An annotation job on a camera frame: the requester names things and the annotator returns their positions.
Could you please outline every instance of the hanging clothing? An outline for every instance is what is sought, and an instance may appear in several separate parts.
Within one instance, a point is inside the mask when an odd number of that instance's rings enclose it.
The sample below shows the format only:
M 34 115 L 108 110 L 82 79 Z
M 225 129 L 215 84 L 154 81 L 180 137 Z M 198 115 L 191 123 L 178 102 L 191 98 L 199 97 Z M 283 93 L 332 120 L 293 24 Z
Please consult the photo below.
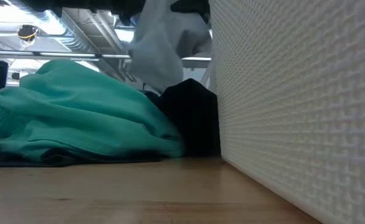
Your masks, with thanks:
M 161 96 L 145 95 L 180 131 L 185 156 L 220 156 L 217 96 L 192 78 L 171 86 Z
M 146 0 L 129 46 L 129 72 L 162 93 L 183 81 L 181 58 L 212 52 L 207 24 L 198 13 L 173 12 L 176 0 Z
M 0 166 L 181 157 L 178 130 L 144 94 L 69 60 L 0 90 Z

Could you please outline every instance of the ductwork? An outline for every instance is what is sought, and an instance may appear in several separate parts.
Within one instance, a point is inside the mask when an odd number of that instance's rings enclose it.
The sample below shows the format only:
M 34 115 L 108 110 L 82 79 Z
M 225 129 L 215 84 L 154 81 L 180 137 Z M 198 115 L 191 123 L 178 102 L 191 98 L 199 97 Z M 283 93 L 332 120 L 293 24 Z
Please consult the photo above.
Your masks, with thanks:
M 10 6 L 14 6 L 19 10 L 24 11 L 26 14 L 34 16 L 37 19 L 38 26 L 48 34 L 61 34 L 68 38 L 58 38 L 57 41 L 76 53 L 98 53 L 98 49 L 94 44 L 85 36 L 80 28 L 74 23 L 74 21 L 64 12 L 62 18 L 57 17 L 52 11 L 36 12 L 31 7 L 27 6 L 20 0 L 5 0 Z M 92 62 L 101 71 L 111 77 L 118 76 L 119 79 L 125 81 L 125 77 L 121 75 L 114 67 L 112 67 L 104 59 L 100 59 L 97 62 Z

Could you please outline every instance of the wooden shelf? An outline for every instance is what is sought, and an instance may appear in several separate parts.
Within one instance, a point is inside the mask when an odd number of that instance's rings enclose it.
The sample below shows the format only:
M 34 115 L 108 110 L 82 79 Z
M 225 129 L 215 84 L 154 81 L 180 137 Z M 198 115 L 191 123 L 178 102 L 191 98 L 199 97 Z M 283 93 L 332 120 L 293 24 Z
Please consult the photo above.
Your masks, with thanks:
M 318 223 L 221 159 L 0 168 L 3 223 Z

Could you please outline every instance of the teal sweater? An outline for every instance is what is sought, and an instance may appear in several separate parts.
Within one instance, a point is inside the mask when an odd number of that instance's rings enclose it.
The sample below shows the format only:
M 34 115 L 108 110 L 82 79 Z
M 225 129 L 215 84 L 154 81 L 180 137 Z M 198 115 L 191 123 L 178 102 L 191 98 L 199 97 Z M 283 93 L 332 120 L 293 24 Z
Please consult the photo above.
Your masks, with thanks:
M 97 162 L 184 152 L 177 129 L 144 94 L 66 60 L 0 90 L 0 140 L 0 153 L 35 164 L 54 149 Z

